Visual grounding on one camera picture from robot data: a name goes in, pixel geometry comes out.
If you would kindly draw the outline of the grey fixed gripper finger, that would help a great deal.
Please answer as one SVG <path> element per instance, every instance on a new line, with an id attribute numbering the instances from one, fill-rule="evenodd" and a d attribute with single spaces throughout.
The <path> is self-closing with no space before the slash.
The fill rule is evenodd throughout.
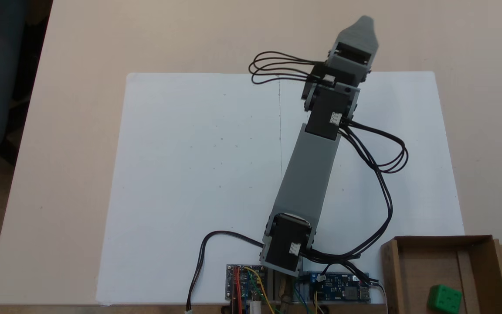
<path id="1" fill-rule="evenodd" d="M 336 42 L 359 50 L 378 50 L 374 20 L 369 16 L 361 16 L 354 24 L 338 34 Z"/>

